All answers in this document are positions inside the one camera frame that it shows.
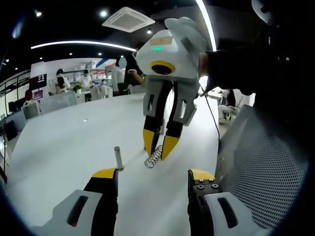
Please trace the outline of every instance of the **curved led light strip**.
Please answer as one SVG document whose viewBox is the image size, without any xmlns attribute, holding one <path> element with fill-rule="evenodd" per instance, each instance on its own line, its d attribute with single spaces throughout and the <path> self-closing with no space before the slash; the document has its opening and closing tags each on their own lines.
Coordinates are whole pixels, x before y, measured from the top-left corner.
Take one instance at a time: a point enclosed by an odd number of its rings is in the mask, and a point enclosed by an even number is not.
<svg viewBox="0 0 315 236">
<path fill-rule="evenodd" d="M 93 42 L 93 41 L 60 41 L 60 42 L 53 42 L 53 43 L 44 43 L 44 44 L 39 44 L 39 45 L 36 45 L 36 46 L 32 46 L 31 49 L 41 48 L 41 47 L 50 46 L 50 45 L 73 44 L 73 43 L 101 45 L 101 46 L 108 46 L 108 47 L 113 47 L 113 48 L 121 48 L 121 49 L 129 50 L 129 51 L 132 51 L 132 52 L 136 52 L 136 50 L 133 49 L 133 48 L 129 48 L 129 47 L 121 46 L 121 45 L 116 45 L 116 44 L 112 44 L 112 43 L 101 43 L 101 42 Z"/>
<path fill-rule="evenodd" d="M 203 16 L 203 18 L 204 18 L 204 20 L 206 22 L 206 26 L 208 28 L 208 32 L 209 32 L 209 35 L 210 35 L 212 50 L 215 52 L 217 50 L 216 41 L 215 41 L 215 35 L 213 33 L 211 21 L 210 21 L 210 18 L 209 18 L 206 6 L 205 6 L 205 4 L 203 3 L 202 0 L 196 0 L 196 2 L 198 4 L 198 6 L 200 8 L 200 11 L 201 11 L 201 14 L 202 14 L 202 16 Z"/>
</svg>

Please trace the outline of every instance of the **blue stripe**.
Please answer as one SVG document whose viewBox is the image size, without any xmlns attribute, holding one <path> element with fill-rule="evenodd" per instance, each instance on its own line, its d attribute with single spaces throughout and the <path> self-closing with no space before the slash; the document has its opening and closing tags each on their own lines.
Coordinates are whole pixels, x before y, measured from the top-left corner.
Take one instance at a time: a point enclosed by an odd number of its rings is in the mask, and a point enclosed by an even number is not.
<svg viewBox="0 0 315 236">
<path fill-rule="evenodd" d="M 98 64 L 96 64 L 96 67 L 98 68 L 99 66 L 103 65 L 107 60 L 108 60 L 107 58 L 103 58 L 98 62 Z"/>
</svg>

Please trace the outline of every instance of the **recessed light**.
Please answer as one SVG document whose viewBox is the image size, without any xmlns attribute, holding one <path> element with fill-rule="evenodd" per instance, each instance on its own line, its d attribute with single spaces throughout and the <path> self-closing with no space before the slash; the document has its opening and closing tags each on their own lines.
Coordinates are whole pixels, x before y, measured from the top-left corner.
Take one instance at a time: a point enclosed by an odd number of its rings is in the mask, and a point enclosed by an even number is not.
<svg viewBox="0 0 315 236">
<path fill-rule="evenodd" d="M 99 15 L 101 17 L 105 17 L 105 16 L 107 16 L 107 12 L 106 11 L 101 11 Z"/>
</svg>

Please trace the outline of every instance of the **ceiling air conditioner vent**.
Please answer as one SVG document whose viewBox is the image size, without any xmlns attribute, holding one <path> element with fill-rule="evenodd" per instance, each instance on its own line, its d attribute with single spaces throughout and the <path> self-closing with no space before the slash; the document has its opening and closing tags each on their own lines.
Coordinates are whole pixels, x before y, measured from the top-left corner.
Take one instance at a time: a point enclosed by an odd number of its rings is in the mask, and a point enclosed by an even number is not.
<svg viewBox="0 0 315 236">
<path fill-rule="evenodd" d="M 131 33 L 154 23 L 154 20 L 142 13 L 129 7 L 123 7 L 111 15 L 102 25 Z"/>
</svg>

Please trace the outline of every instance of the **gray mesh panel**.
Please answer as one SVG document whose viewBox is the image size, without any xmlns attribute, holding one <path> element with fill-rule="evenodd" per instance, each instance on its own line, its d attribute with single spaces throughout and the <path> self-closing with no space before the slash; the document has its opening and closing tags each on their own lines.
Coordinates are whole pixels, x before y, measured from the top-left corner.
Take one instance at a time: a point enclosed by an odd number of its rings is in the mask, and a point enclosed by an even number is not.
<svg viewBox="0 0 315 236">
<path fill-rule="evenodd" d="M 288 134 L 245 106 L 221 139 L 216 179 L 251 209 L 256 224 L 270 229 L 296 198 L 307 160 Z"/>
</svg>

